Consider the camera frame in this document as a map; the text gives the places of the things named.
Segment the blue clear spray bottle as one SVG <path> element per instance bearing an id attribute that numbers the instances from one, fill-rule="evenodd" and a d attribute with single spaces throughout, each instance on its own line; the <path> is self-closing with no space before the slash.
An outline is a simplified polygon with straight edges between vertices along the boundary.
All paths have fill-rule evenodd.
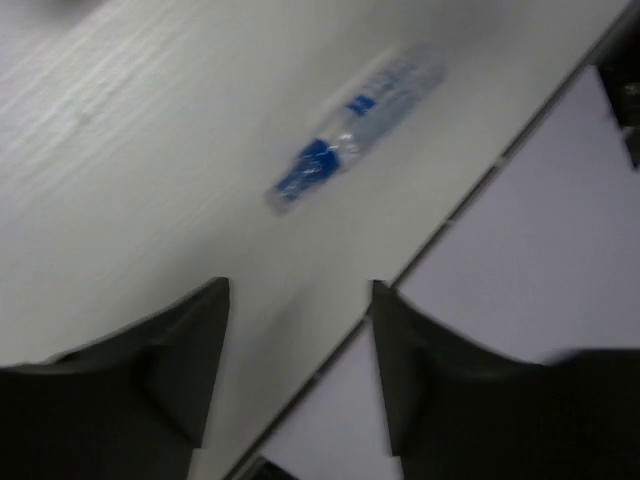
<path id="1" fill-rule="evenodd" d="M 332 112 L 293 158 L 291 168 L 267 192 L 285 213 L 353 166 L 396 128 L 444 80 L 443 55 L 425 42 L 408 45 L 386 60 Z"/>

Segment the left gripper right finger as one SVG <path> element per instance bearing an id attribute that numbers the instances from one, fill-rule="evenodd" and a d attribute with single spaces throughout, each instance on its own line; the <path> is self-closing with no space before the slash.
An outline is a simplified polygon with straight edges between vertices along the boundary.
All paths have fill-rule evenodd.
<path id="1" fill-rule="evenodd" d="M 407 479 L 635 479 L 639 353 L 548 364 L 492 352 L 374 281 L 369 318 L 390 450 Z"/>

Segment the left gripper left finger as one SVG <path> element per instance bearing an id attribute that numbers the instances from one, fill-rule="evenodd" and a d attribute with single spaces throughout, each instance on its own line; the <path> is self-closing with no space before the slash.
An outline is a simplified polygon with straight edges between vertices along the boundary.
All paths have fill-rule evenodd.
<path id="1" fill-rule="evenodd" d="M 201 448 L 230 310 L 216 278 L 45 364 L 1 371 L 5 479 L 184 479 Z"/>

